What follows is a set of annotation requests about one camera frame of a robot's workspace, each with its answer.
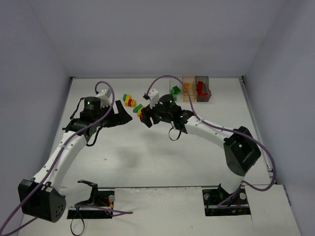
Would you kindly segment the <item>green yellow red rounded stack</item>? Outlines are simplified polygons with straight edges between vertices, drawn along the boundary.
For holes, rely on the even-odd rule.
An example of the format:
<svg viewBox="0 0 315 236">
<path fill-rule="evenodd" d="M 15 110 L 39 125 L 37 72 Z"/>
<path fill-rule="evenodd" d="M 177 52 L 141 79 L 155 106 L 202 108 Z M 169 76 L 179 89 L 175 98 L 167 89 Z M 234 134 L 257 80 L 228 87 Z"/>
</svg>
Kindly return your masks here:
<svg viewBox="0 0 315 236">
<path fill-rule="evenodd" d="M 141 116 L 142 109 L 144 109 L 144 108 L 145 108 L 145 106 L 143 106 L 142 104 L 139 104 L 136 107 L 134 107 L 132 111 L 139 118 Z"/>
</svg>

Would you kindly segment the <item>yellow rounded lego brick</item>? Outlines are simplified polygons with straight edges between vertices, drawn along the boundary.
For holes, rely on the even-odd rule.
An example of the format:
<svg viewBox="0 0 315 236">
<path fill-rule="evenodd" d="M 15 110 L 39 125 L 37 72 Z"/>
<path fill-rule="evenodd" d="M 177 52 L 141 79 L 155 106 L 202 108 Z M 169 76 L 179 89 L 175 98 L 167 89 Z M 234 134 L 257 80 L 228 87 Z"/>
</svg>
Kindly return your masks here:
<svg viewBox="0 0 315 236">
<path fill-rule="evenodd" d="M 189 83 L 185 82 L 183 85 L 183 94 L 188 95 L 189 93 Z"/>
</svg>

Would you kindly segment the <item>red lego brick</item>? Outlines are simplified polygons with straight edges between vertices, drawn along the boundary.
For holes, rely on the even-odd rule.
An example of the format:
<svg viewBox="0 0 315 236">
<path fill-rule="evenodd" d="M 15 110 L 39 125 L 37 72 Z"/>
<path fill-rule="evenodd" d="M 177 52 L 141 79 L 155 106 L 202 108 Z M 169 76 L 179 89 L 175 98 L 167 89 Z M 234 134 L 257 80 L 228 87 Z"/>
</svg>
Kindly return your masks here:
<svg viewBox="0 0 315 236">
<path fill-rule="evenodd" d="M 198 81 L 197 86 L 196 86 L 196 90 L 198 92 L 203 91 L 203 85 L 204 85 L 204 83 L 202 81 Z"/>
<path fill-rule="evenodd" d="M 199 96 L 199 97 L 207 97 L 207 96 L 208 96 L 208 93 L 207 93 L 207 92 L 204 93 L 203 91 L 199 90 L 199 91 L 198 91 L 198 96 Z"/>
</svg>

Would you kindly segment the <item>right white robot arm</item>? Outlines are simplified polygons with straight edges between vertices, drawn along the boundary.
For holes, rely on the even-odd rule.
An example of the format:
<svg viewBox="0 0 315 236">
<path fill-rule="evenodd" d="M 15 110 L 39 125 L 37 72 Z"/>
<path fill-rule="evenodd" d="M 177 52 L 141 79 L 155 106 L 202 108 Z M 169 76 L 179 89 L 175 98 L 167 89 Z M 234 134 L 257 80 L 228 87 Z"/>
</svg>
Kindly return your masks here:
<svg viewBox="0 0 315 236">
<path fill-rule="evenodd" d="M 218 190 L 222 195 L 235 192 L 261 156 L 250 131 L 243 126 L 233 129 L 231 133 L 223 126 L 219 130 L 214 129 L 216 124 L 206 125 L 209 121 L 198 119 L 193 111 L 182 109 L 170 94 L 160 97 L 155 89 L 143 97 L 149 104 L 141 110 L 140 121 L 148 128 L 162 121 L 171 124 L 172 129 L 178 130 L 180 134 L 195 135 L 223 149 L 227 171 L 223 174 Z"/>
</svg>

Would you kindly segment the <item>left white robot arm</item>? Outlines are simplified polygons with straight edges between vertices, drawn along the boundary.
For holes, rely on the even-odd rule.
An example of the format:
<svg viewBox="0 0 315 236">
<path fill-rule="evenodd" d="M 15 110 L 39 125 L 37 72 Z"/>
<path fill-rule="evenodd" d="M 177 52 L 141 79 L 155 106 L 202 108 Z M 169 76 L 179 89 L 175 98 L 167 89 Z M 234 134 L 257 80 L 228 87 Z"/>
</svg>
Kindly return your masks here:
<svg viewBox="0 0 315 236">
<path fill-rule="evenodd" d="M 85 97 L 84 109 L 78 118 L 72 117 L 63 128 L 62 139 L 45 163 L 32 179 L 22 180 L 18 186 L 23 214 L 50 222 L 57 222 L 68 207 L 91 206 L 98 199 L 98 185 L 87 180 L 80 180 L 81 186 L 89 186 L 82 193 L 76 189 L 70 195 L 61 193 L 63 179 L 79 152 L 87 146 L 92 136 L 102 128 L 124 125 L 132 117 L 124 109 L 120 100 L 105 106 L 104 98 Z"/>
</svg>

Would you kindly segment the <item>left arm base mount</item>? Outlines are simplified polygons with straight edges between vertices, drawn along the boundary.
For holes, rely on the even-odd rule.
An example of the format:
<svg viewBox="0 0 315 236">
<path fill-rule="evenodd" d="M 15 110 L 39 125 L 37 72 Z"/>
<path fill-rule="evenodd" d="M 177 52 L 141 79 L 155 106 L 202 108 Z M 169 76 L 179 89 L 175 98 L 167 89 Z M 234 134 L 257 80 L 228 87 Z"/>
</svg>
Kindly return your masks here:
<svg viewBox="0 0 315 236">
<path fill-rule="evenodd" d="M 90 196 L 87 200 L 78 201 L 74 207 L 70 207 L 67 219 L 112 219 L 114 216 L 113 212 L 102 209 L 113 208 L 115 191 L 99 189 L 97 183 L 87 180 L 79 180 L 77 182 L 90 188 Z"/>
</svg>

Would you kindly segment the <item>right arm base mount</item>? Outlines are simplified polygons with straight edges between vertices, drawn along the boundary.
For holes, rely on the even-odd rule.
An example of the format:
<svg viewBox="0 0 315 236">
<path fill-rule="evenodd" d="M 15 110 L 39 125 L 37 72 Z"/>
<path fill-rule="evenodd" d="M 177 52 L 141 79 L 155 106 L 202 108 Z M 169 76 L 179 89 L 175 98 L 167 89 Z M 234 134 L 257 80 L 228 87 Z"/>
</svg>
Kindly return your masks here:
<svg viewBox="0 0 315 236">
<path fill-rule="evenodd" d="M 245 188 L 240 186 L 228 194 L 219 186 L 202 190 L 205 216 L 240 216 L 251 215 Z"/>
</svg>

